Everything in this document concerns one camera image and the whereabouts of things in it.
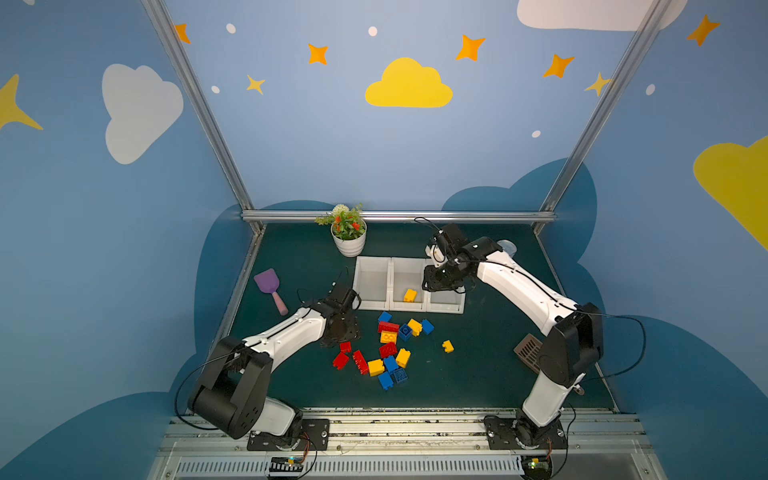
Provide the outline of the yellow lego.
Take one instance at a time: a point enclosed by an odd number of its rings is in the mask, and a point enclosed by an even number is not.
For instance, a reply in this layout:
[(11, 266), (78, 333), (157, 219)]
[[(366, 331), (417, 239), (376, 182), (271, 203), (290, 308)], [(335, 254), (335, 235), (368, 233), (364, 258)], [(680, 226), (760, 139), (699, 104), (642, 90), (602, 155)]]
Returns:
[(413, 289), (408, 289), (403, 297), (403, 301), (407, 303), (413, 303), (417, 298), (418, 292)]

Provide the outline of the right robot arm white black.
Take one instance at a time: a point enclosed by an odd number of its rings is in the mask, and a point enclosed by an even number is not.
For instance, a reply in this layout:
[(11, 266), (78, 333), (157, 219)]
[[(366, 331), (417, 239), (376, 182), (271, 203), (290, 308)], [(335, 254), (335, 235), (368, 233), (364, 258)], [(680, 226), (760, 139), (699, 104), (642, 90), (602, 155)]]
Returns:
[(544, 341), (539, 373), (524, 401), (518, 424), (538, 433), (558, 420), (562, 406), (587, 371), (604, 354), (600, 310), (557, 293), (519, 265), (507, 241), (468, 239), (455, 224), (439, 227), (425, 251), (432, 263), (422, 288), (455, 291), (476, 279), (501, 293), (539, 329)]

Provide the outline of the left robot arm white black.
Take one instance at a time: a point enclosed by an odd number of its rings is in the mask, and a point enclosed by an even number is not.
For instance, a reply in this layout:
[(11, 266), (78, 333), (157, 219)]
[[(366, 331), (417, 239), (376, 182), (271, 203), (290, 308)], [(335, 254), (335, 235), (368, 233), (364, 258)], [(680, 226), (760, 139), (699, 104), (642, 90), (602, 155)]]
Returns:
[(302, 413), (268, 396), (274, 371), (305, 346), (320, 342), (339, 346), (360, 338), (356, 309), (360, 295), (344, 284), (302, 305), (272, 328), (240, 339), (229, 335), (198, 368), (200, 375), (187, 408), (233, 439), (250, 433), (268, 435), (291, 445), (302, 437)]

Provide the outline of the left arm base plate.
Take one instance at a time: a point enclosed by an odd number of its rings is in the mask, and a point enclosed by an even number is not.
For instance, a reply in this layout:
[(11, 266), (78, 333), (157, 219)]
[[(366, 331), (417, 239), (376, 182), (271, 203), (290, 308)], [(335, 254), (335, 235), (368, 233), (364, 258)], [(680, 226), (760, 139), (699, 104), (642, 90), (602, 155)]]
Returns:
[(328, 447), (330, 421), (326, 418), (294, 420), (283, 435), (249, 433), (248, 451), (325, 451)]

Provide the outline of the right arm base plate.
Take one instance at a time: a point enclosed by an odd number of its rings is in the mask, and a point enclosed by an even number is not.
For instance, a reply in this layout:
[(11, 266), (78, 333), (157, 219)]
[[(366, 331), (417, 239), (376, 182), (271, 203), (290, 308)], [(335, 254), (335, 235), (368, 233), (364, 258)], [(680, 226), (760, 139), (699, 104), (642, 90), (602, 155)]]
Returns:
[(491, 450), (565, 449), (565, 427), (557, 417), (546, 426), (538, 426), (525, 415), (520, 418), (487, 415), (483, 418), (486, 438)]

